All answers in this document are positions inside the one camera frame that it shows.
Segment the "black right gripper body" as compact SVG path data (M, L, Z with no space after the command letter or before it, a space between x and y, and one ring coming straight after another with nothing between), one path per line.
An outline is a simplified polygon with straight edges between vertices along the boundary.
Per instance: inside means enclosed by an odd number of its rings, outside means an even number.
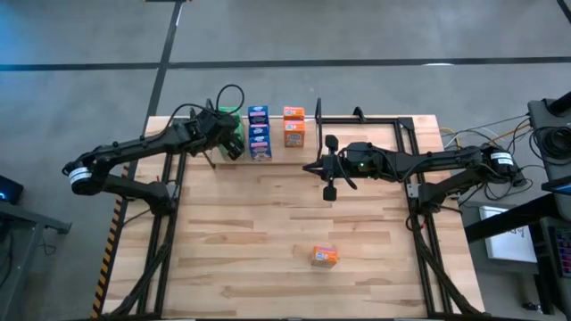
M339 157L338 152L338 139L334 135L326 135L325 145L328 149L328 154L324 158L323 170L327 185L323 190L323 198L325 201L334 202L337 196L337 189L335 188L335 179L342 174L342 169L338 168Z

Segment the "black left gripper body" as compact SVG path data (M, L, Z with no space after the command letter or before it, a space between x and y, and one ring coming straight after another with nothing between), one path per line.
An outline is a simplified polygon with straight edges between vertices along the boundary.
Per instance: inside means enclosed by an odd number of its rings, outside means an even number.
M235 134L239 122L228 112L201 111L194 120L196 121L194 133L199 138L199 143L191 148L193 157L221 144L239 141Z

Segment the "yellow black hazard tape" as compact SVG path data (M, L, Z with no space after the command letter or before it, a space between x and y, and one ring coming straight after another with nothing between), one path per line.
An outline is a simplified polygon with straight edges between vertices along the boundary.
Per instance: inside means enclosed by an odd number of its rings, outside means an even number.
M90 312L90 320L95 320L103 314L103 306L111 281L112 268L119 247L122 223L125 218L128 202L122 197L115 198L112 220L104 247L102 265L100 267L95 288L94 303Z

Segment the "black diagonal beam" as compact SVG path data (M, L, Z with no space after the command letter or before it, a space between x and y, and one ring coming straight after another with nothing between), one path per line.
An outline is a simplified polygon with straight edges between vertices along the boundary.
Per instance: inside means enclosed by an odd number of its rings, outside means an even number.
M564 228L571 229L571 216L558 207L557 195L564 194L547 192L542 197L467 226L465 235L468 242L473 243L517 227L529 226L543 218L553 218Z

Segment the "white board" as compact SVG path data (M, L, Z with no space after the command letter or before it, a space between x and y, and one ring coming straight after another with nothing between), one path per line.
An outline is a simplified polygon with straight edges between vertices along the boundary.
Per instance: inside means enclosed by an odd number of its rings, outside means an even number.
M528 226L511 229L484 239L489 259L536 263L533 240Z

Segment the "grey metal stand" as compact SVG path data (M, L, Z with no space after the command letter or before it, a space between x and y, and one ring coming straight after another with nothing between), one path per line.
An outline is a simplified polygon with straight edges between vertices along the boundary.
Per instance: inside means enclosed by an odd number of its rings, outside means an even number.
M12 231L8 273L0 277L0 321L14 321L36 248L45 228L60 235L69 233L71 223L0 202L0 218L9 221Z

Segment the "grey desk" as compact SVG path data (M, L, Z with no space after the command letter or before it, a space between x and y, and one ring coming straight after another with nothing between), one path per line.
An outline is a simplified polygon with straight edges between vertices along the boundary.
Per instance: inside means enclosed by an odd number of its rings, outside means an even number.
M558 207L571 216L571 209L562 207L563 198L557 196L557 201ZM517 207L468 200L459 206L465 228ZM559 274L551 237L553 227L564 227L553 218L543 218L528 227L536 263L489 259L484 239L469 243L485 310L495 316L530 317L522 308L522 304L531 302L531 295L535 293L545 316L553 315L553 309L558 308L567 321L571 321L571 278L564 278Z

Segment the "black device with blue light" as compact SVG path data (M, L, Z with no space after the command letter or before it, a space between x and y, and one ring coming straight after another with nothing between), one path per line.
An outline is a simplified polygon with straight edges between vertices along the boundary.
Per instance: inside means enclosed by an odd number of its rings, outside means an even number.
M18 204L23 190L22 184L0 175L0 202L9 202L12 205Z

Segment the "grey equipment cart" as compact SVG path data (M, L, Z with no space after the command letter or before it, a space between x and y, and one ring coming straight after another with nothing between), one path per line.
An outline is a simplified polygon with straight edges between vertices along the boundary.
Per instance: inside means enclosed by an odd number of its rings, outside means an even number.
M548 112L547 103L555 100L543 98L527 104L533 132L529 137L529 145L533 154L539 158L549 180L571 176L571 152L565 159L555 159L546 153L542 146L542 138L551 128L568 128L571 130L571 113L566 117L555 117Z

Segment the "blue lit screen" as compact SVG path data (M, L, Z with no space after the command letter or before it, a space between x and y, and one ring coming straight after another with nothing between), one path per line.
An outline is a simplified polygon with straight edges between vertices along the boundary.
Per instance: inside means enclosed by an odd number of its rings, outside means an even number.
M571 196L571 176L557 178L543 183L542 190Z

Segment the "black stand pole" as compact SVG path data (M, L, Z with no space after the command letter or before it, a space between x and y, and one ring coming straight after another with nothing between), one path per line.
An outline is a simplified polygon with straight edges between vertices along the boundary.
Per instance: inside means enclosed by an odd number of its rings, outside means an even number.
M566 117L571 113L571 91L547 103L547 109L555 117Z

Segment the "black keyboard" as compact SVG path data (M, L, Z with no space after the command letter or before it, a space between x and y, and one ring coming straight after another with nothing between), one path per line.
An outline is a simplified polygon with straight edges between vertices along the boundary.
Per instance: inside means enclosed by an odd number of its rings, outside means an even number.
M551 237L559 274L564 278L571 278L571 229L553 227Z

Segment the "wooden shelf with black frame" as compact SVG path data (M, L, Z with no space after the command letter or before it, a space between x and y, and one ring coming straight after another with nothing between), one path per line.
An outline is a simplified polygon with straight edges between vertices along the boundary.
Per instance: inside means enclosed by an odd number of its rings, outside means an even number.
M316 122L315 119L312 118L308 112L305 111L305 137L304 137L304 146L303 148L296 148L296 147L285 147L284 142L284 119L283 119L283 112L280 116L271 116L269 115L269 126L270 126L270 142L271 142L271 152L272 157L270 160L253 160L250 149L249 149L249 120L247 116L247 110L244 115L241 114L241 122L244 125L244 135L245 135L245 144L244 144L244 154L238 160L223 160L220 152L219 147L214 149L211 152L207 153L210 161L215 165L223 165L223 164L303 164L306 162L311 162L316 160L318 149L319 149L319 138L318 132L316 129Z

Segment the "black aluminium table frame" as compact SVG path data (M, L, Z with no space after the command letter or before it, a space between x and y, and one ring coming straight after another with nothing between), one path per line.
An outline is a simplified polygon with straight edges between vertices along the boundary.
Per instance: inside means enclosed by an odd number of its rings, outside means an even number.
M420 152L440 151L434 115L367 116L360 124L324 124L340 148L367 141L411 152L406 125L416 127ZM146 308L131 313L187 318L426 317L426 303L403 185L336 180L337 201L322 200L324 182L303 164L223 164L186 159L180 207L162 310L154 275ZM127 223L120 234L103 313L111 313L145 267L153 215ZM476 309L484 304L460 215L434 216L450 278ZM332 268L310 263L316 245L336 247Z

